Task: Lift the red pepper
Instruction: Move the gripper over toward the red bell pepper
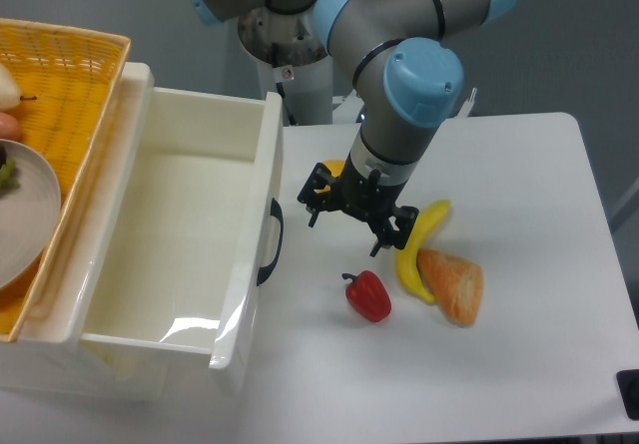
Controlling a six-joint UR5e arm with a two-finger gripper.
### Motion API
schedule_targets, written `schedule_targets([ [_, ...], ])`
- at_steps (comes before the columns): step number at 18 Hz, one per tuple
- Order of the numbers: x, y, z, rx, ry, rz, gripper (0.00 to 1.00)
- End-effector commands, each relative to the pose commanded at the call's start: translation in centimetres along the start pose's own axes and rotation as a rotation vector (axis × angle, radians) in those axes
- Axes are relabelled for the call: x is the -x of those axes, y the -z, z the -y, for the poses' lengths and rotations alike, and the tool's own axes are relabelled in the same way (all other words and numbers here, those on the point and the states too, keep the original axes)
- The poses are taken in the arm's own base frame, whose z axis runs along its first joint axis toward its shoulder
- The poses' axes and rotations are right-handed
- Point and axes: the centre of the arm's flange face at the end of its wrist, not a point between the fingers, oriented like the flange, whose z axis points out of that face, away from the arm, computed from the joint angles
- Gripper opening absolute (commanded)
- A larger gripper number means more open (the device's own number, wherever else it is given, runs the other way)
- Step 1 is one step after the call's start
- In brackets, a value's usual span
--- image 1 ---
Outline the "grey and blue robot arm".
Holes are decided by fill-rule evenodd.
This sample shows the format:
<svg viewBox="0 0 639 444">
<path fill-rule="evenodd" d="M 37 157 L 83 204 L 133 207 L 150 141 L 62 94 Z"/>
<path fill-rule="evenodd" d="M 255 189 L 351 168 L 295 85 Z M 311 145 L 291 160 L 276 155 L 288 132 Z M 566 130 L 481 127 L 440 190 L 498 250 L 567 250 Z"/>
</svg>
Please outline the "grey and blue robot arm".
<svg viewBox="0 0 639 444">
<path fill-rule="evenodd" d="M 316 166 L 299 201 L 312 217 L 340 211 L 365 222 L 377 248 L 404 248 L 417 211 L 397 198 L 463 86 L 462 65 L 442 42 L 507 14 L 517 0 L 191 1 L 207 24 L 261 11 L 274 67 L 294 63 L 284 47 L 296 36 L 279 37 L 275 24 L 299 23 L 319 45 L 314 59 L 332 58 L 350 78 L 365 115 L 344 170 L 334 179 Z"/>
</svg>

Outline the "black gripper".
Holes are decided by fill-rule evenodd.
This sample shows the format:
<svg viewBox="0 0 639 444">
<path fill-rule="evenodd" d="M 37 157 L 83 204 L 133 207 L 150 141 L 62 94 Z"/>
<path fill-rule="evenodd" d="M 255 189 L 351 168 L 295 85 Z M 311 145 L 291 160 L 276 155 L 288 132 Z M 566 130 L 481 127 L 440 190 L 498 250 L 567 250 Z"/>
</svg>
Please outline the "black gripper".
<svg viewBox="0 0 639 444">
<path fill-rule="evenodd" d="M 376 257 L 382 248 L 404 249 L 413 230 L 418 208 L 396 204 L 406 184 L 404 176 L 388 176 L 383 164 L 358 164 L 349 154 L 345 164 L 316 163 L 298 194 L 298 202 L 311 215 L 309 227 L 316 224 L 322 212 L 341 211 L 368 222 L 376 237 L 369 255 Z"/>
</svg>

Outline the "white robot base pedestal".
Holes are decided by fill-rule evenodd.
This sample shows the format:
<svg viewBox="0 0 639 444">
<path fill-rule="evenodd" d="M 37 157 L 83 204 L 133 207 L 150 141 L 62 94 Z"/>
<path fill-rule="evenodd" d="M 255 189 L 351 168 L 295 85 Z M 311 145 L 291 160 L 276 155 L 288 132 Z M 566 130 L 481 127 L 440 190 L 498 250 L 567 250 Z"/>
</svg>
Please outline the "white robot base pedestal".
<svg viewBox="0 0 639 444">
<path fill-rule="evenodd" d="M 332 122 L 332 58 L 313 23 L 313 10 L 279 14 L 267 7 L 238 19 L 240 42 L 257 66 L 261 92 L 283 100 L 291 126 Z"/>
</svg>

